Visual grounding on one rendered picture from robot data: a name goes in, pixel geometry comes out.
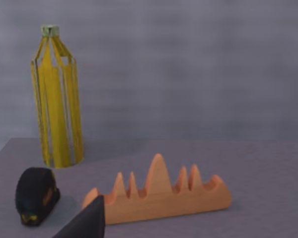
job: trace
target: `bottle cap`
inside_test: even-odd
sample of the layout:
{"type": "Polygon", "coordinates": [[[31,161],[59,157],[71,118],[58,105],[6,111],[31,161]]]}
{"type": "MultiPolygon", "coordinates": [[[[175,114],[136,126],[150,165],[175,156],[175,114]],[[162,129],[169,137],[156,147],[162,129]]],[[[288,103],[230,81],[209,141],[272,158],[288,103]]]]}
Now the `bottle cap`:
{"type": "Polygon", "coordinates": [[[42,36],[52,37],[59,36],[60,30],[57,25],[43,25],[41,26],[42,36]]]}

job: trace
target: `yellow bottle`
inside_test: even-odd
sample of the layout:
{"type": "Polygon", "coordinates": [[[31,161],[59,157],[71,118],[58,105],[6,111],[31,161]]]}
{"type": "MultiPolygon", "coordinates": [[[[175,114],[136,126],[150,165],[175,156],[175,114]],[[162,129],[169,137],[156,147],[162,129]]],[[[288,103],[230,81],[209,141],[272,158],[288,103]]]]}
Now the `yellow bottle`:
{"type": "Polygon", "coordinates": [[[41,31],[31,74],[43,160],[64,168],[83,159],[76,61],[60,40],[58,26],[41,31]]]}

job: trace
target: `orange spiked object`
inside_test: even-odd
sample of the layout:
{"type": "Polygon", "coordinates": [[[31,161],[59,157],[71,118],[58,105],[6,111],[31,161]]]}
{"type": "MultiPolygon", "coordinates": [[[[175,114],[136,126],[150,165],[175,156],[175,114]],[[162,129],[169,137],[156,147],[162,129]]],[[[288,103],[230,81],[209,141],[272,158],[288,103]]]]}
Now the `orange spiked object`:
{"type": "MultiPolygon", "coordinates": [[[[92,189],[84,199],[83,209],[98,195],[97,189],[92,189]]],[[[118,173],[112,192],[104,198],[107,225],[216,211],[231,205],[231,194],[223,180],[213,175],[208,183],[202,183],[196,165],[192,166],[189,179],[182,167],[176,184],[171,186],[160,154],[153,158],[143,189],[137,189],[131,172],[129,188],[125,190],[123,175],[118,173]]]]}

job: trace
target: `blurred background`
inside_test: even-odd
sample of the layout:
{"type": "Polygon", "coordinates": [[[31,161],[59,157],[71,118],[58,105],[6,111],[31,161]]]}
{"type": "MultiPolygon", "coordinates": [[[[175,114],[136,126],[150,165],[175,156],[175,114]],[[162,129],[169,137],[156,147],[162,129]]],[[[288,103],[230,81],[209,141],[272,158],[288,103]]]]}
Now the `blurred background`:
{"type": "Polygon", "coordinates": [[[298,140],[298,0],[1,0],[0,149],[38,137],[42,24],[77,59],[85,138],[298,140]]]}

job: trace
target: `gray table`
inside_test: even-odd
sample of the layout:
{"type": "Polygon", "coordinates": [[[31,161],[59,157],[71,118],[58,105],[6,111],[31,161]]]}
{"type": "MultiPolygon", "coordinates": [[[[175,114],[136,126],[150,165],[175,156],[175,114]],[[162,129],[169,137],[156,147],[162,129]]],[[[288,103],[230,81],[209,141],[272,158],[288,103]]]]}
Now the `gray table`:
{"type": "Polygon", "coordinates": [[[80,211],[94,186],[110,192],[116,174],[132,170],[143,186],[153,155],[165,157],[175,181],[181,165],[196,162],[202,177],[220,175],[232,191],[225,211],[108,226],[106,238],[298,238],[298,143],[109,141],[85,145],[85,160],[56,170],[62,199],[35,229],[20,224],[14,193],[21,173],[43,166],[38,139],[11,139],[0,152],[0,238],[49,238],[80,211]]]}

